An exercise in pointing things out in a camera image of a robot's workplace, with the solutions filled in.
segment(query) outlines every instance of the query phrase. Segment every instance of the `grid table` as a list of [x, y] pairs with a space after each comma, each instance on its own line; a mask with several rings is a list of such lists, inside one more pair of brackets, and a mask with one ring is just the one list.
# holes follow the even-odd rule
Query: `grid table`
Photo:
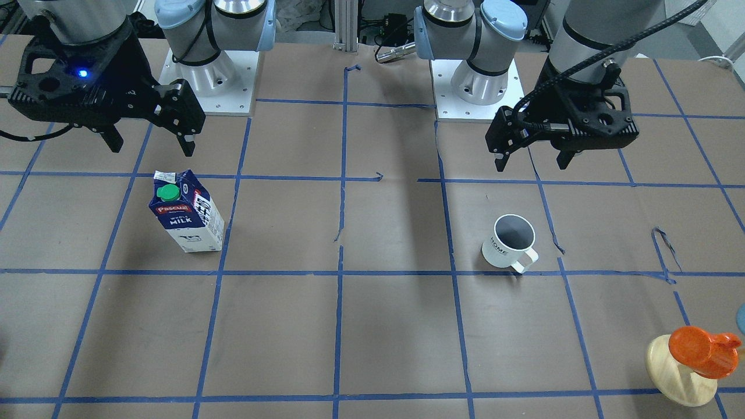
[[[0, 84], [27, 41], [0, 40]], [[208, 117], [190, 159], [141, 121], [120, 154], [82, 130], [0, 142], [0, 418], [745, 418], [742, 368], [689, 409], [644, 366], [685, 324], [737, 331], [731, 74], [631, 60], [639, 139], [566, 171], [539, 143], [498, 174], [485, 125], [435, 122], [427, 62], [360, 49], [276, 45], [254, 117]], [[545, 55], [516, 60], [528, 91]], [[180, 253], [147, 208], [152, 172], [187, 168], [220, 253]], [[480, 255], [508, 212], [536, 228], [521, 277]]]

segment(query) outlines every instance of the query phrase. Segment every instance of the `blue round object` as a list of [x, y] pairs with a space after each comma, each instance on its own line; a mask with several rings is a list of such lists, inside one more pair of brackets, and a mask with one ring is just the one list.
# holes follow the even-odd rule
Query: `blue round object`
[[742, 333], [745, 333], [745, 304], [738, 310], [738, 328]]
[[156, 0], [155, 16], [163, 29], [173, 29], [194, 17], [205, 0]]
[[525, 37], [527, 16], [520, 6], [510, 0], [484, 0], [481, 14], [489, 26], [503, 37], [512, 41]]

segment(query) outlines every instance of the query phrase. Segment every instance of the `orange plastic object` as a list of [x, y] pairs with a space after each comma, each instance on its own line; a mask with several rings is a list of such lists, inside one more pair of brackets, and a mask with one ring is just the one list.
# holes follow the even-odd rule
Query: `orange plastic object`
[[738, 366], [737, 347], [742, 341], [732, 333], [712, 335], [695, 326], [685, 326], [670, 335], [668, 347], [676, 361], [702, 377], [721, 379]]

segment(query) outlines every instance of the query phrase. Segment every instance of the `green cap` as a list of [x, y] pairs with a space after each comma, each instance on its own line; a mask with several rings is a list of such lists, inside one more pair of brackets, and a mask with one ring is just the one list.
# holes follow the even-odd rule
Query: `green cap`
[[181, 189], [174, 184], [168, 184], [159, 187], [156, 195], [158, 198], [162, 199], [163, 202], [171, 202], [181, 197]]

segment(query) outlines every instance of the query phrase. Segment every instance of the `milk carton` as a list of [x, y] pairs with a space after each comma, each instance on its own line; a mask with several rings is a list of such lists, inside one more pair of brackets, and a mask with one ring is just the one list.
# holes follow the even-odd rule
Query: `milk carton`
[[155, 172], [150, 209], [186, 253], [223, 248], [225, 221], [191, 170]]

